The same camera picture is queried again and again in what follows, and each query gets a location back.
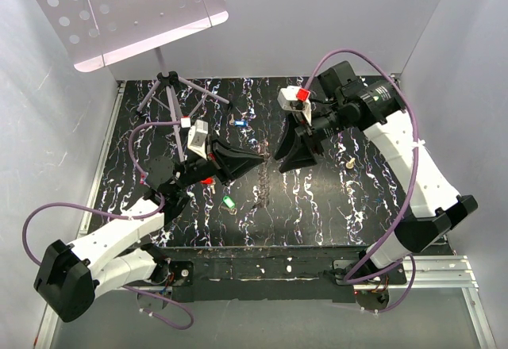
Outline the key with red tag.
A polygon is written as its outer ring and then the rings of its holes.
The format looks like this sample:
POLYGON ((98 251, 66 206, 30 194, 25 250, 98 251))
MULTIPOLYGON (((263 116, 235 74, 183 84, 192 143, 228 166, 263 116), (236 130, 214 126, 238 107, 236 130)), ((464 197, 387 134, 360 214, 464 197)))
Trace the key with red tag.
POLYGON ((207 187, 212 194, 215 194, 215 184, 216 181, 214 178, 206 178, 200 182, 203 186, 207 187))

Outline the key with green tag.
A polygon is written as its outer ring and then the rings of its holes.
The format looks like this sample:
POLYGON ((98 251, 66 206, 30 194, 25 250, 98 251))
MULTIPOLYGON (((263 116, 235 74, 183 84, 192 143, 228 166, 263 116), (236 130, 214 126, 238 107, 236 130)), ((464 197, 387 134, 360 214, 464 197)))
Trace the key with green tag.
POLYGON ((221 207, 224 210, 226 210, 231 215, 236 215, 237 214, 236 203, 234 202, 234 200, 229 195, 225 195, 222 198, 221 207))

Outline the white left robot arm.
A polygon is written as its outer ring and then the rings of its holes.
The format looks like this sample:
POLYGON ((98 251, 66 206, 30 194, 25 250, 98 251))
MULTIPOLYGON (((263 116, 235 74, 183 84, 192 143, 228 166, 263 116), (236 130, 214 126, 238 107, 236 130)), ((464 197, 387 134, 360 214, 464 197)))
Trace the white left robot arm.
POLYGON ((152 244, 132 252, 128 248, 179 216, 190 200, 189 186, 212 177, 227 184, 264 161, 218 137, 207 139, 204 148, 204 156, 192 153, 182 163, 163 155, 151 159, 148 191, 127 215, 68 244, 57 240, 46 248, 34 288, 62 321, 76 320, 96 298, 131 282, 163 284, 171 260, 152 244))

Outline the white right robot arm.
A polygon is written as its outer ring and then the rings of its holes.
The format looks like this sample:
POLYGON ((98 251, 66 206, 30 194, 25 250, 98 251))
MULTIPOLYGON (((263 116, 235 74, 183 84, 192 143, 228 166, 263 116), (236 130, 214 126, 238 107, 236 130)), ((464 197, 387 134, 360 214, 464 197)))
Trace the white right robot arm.
POLYGON ((343 61, 317 77, 325 94, 321 108, 312 109, 310 91, 300 86, 279 90, 277 101, 286 113, 275 159, 282 173, 312 167, 322 143, 347 128, 359 129, 387 161, 404 187, 406 198, 387 234, 360 253, 343 279, 377 283, 395 264, 417 254, 453 230, 478 208, 445 179, 423 140, 414 135, 406 103, 393 80, 365 85, 349 62, 343 61))

